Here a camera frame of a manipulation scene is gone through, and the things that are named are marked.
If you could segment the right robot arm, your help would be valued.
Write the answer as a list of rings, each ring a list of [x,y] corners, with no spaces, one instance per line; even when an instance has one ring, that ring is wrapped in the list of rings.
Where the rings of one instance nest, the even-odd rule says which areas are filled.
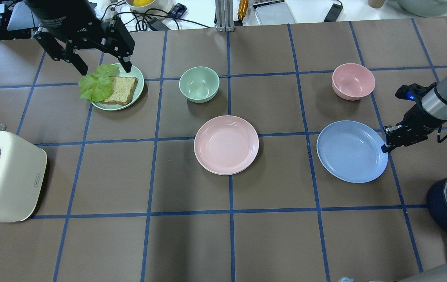
[[[413,101],[414,106],[404,114],[401,122],[383,127],[385,143],[381,147],[382,152],[392,152],[398,147],[425,141],[435,131],[437,141],[442,143],[444,139],[440,132],[447,123],[447,76],[428,87],[415,83],[403,85],[396,91],[395,97]]]

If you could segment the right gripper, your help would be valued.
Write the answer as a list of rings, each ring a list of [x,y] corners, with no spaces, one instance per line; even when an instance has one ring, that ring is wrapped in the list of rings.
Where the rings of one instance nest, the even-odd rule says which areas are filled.
[[[415,102],[395,126],[384,126],[385,144],[383,153],[392,152],[396,147],[411,146],[428,139],[428,135],[443,125],[443,120],[429,114],[422,105],[422,99],[434,90],[437,83],[428,87],[419,84],[402,85],[394,95],[396,98]]]

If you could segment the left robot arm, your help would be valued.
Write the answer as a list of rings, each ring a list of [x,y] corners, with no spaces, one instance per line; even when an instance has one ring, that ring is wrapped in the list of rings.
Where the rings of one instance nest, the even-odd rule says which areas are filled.
[[[76,50],[98,49],[131,71],[134,39],[119,16],[102,22],[87,0],[25,0],[24,4],[41,23],[35,39],[54,61],[70,63],[86,75],[88,66]]]

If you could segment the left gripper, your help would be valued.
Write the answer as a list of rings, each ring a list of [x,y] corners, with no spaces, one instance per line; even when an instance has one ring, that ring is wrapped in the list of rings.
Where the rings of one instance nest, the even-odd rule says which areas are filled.
[[[75,50],[98,49],[109,53],[118,58],[125,72],[131,72],[134,39],[119,16],[113,16],[108,22],[96,18],[78,22],[60,17],[52,27],[41,25],[34,37],[54,61],[72,64],[82,76],[87,75],[88,66]]]

